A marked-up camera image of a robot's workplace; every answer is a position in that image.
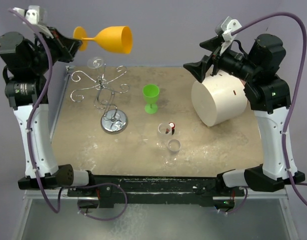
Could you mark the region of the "orange plastic wine glass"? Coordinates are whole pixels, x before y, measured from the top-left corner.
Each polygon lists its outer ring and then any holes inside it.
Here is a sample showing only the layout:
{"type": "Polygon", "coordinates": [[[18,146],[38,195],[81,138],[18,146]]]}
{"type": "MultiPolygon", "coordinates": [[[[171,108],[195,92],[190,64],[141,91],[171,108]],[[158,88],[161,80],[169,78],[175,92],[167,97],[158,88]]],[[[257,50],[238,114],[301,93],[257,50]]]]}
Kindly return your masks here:
{"type": "Polygon", "coordinates": [[[89,42],[95,42],[105,51],[117,54],[130,54],[133,48],[133,35],[129,26],[110,26],[94,37],[88,37],[86,30],[77,26],[73,38],[82,41],[80,51],[85,51],[89,42]]]}

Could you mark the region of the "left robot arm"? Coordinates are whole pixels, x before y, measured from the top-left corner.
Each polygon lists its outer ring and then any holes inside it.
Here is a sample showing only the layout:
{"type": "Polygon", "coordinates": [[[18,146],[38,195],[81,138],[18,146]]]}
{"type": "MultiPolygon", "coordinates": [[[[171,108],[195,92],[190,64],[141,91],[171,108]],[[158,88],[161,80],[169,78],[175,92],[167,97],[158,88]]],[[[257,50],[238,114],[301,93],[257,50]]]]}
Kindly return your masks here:
{"type": "Polygon", "coordinates": [[[65,37],[54,27],[47,29],[51,35],[43,33],[42,38],[49,53],[37,36],[34,41],[16,31],[0,36],[4,92],[19,124],[25,152],[25,176],[18,180],[18,187],[37,190],[79,186],[81,193],[91,196],[97,187],[90,180],[90,171],[57,163],[49,130],[48,95],[43,90],[49,67],[56,62],[72,62],[82,41],[65,37]]]}

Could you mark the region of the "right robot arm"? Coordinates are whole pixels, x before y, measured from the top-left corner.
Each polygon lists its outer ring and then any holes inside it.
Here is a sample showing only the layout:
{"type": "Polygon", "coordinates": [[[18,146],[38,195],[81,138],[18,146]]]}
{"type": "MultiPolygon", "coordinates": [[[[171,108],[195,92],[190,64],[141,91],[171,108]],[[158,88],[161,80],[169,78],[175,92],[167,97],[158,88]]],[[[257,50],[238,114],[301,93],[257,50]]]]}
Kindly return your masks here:
{"type": "Polygon", "coordinates": [[[263,150],[263,163],[242,170],[229,170],[217,175],[216,191],[227,196],[235,187],[248,187],[258,192],[275,192],[286,185],[300,184],[305,174],[299,171],[293,159],[286,160],[284,153],[292,153],[291,141],[284,127],[292,101],[289,85],[277,75],[286,56],[282,40],[272,34],[259,35],[250,50],[240,52],[227,48],[221,53],[225,41],[215,36],[201,42],[201,48],[211,52],[198,62],[183,67],[199,82],[213,68],[212,75],[223,71],[245,81],[244,93],[257,119],[263,150]]]}

